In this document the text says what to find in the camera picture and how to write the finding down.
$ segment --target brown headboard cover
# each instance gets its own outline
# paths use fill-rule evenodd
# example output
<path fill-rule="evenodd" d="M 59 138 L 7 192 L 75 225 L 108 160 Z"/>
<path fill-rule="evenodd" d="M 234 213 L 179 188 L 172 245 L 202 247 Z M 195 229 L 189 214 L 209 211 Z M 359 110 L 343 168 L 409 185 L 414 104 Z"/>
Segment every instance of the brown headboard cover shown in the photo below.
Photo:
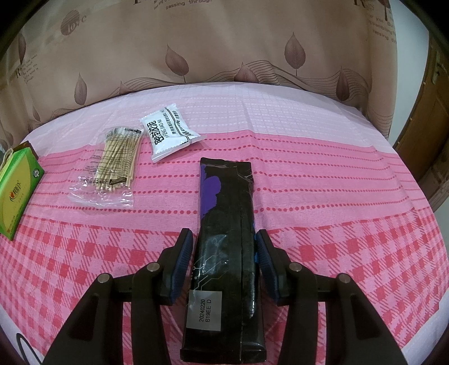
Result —
<path fill-rule="evenodd" d="M 259 82 L 357 107 L 387 137 L 388 0 L 50 0 L 0 61 L 0 144 L 62 114 L 167 85 Z"/>

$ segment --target green box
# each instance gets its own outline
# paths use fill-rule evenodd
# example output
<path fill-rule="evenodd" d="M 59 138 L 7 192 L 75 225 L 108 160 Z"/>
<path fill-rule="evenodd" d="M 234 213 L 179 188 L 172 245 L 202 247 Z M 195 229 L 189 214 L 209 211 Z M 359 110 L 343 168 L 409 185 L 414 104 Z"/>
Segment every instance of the green box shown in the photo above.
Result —
<path fill-rule="evenodd" d="M 0 171 L 0 233 L 10 240 L 43 174 L 29 147 L 14 152 Z"/>

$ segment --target white wall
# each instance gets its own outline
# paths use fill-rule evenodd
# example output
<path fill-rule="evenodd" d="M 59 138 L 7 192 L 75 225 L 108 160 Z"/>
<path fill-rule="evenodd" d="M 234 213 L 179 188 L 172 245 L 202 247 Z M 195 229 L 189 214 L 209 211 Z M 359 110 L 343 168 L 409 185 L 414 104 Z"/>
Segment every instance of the white wall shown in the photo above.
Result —
<path fill-rule="evenodd" d="M 397 41 L 397 92 L 388 141 L 396 142 L 418 96 L 429 49 L 429 31 L 400 0 L 390 0 Z"/>
<path fill-rule="evenodd" d="M 445 241 L 446 250 L 449 252 L 449 199 L 436 210 L 435 217 L 440 226 L 441 235 Z"/>

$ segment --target bed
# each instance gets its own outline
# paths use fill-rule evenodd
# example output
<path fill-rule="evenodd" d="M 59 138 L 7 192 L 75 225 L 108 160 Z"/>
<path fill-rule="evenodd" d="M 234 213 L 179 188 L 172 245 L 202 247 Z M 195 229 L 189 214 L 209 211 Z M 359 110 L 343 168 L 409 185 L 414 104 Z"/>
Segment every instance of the bed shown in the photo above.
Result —
<path fill-rule="evenodd" d="M 139 127 L 142 116 L 171 103 L 207 138 L 153 164 L 145 136 L 132 209 L 87 208 L 68 199 L 104 129 Z M 256 230 L 267 229 L 275 246 L 314 273 L 349 273 L 409 365 L 421 364 L 446 328 L 449 266 L 434 214 L 392 147 L 353 107 L 283 86 L 170 86 L 71 112 L 25 139 L 45 175 L 14 241 L 0 237 L 0 326 L 16 348 L 21 333 L 42 359 L 97 275 L 134 273 L 173 245 L 182 227 L 197 234 L 204 156 L 251 162 Z M 183 364 L 186 291 L 175 306 L 162 308 L 173 364 Z M 263 307 L 265 363 L 274 365 L 287 309 L 266 295 Z M 324 364 L 320 311 L 317 364 Z M 132 363 L 129 315 L 126 307 L 126 364 Z M 26 353 L 31 364 L 38 363 Z"/>

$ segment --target clear plastic bag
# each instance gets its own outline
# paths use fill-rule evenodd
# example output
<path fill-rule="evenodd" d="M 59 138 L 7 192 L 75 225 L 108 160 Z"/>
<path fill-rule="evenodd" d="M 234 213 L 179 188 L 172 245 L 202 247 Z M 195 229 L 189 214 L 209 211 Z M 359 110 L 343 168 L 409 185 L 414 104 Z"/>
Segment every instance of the clear plastic bag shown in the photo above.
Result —
<path fill-rule="evenodd" d="M 77 182 L 69 187 L 69 199 L 83 206 L 131 208 L 131 183 L 142 132 L 129 127 L 105 131 Z"/>

